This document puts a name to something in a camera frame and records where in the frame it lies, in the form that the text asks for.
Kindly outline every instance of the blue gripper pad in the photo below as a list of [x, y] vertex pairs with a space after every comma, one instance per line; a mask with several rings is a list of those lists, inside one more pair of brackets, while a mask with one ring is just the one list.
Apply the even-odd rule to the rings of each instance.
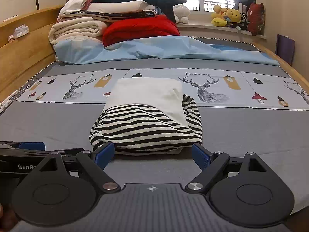
[[115, 147], [112, 142], [106, 142], [103, 146], [92, 152], [92, 160], [103, 170], [112, 160]]
[[191, 149], [191, 155], [194, 162], [203, 171], [211, 163], [209, 155], [204, 153], [197, 145], [193, 144]]
[[45, 151], [45, 144], [43, 142], [21, 142], [18, 148], [27, 150]]

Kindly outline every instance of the circular pad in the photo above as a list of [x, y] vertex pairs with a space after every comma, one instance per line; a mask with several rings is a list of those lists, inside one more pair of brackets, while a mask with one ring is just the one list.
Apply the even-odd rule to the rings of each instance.
[[237, 197], [244, 203], [251, 205], [263, 205], [272, 198], [271, 191], [262, 185], [247, 184], [236, 190]]
[[13, 192], [12, 205], [15, 213], [28, 223], [59, 226], [84, 217], [95, 199], [95, 189], [87, 181], [45, 172], [22, 181]]
[[253, 228], [281, 222], [294, 206], [294, 197], [289, 188], [281, 180], [262, 172], [219, 181], [210, 190], [209, 201], [225, 220]]
[[70, 190], [61, 184], [47, 184], [39, 186], [33, 193], [33, 198], [41, 204], [55, 205], [65, 201]]

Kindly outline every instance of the white plush toy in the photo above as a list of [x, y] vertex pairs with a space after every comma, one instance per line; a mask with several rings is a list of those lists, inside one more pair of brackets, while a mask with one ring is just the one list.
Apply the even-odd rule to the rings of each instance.
[[174, 8], [174, 15], [175, 15], [175, 20], [176, 23], [189, 23], [189, 18], [188, 16], [191, 14], [190, 10], [184, 6], [184, 5], [175, 5]]

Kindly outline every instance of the hand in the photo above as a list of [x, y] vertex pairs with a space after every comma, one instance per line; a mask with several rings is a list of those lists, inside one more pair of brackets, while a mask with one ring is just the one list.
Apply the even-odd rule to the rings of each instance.
[[3, 207], [0, 204], [0, 232], [7, 232], [11, 230], [18, 223], [12, 207], [8, 205]]

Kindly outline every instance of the wooden bed frame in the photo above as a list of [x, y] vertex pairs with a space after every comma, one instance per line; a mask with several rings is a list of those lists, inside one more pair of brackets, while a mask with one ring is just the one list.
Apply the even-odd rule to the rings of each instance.
[[[18, 16], [0, 24], [0, 102], [18, 90], [32, 76], [55, 61], [55, 52], [48, 40], [48, 33], [62, 6], [40, 9]], [[15, 28], [25, 24], [30, 33], [8, 42]], [[293, 67], [259, 43], [253, 43], [262, 52], [276, 59], [307, 93], [309, 82]], [[309, 231], [309, 207], [290, 216], [287, 225], [293, 231]]]

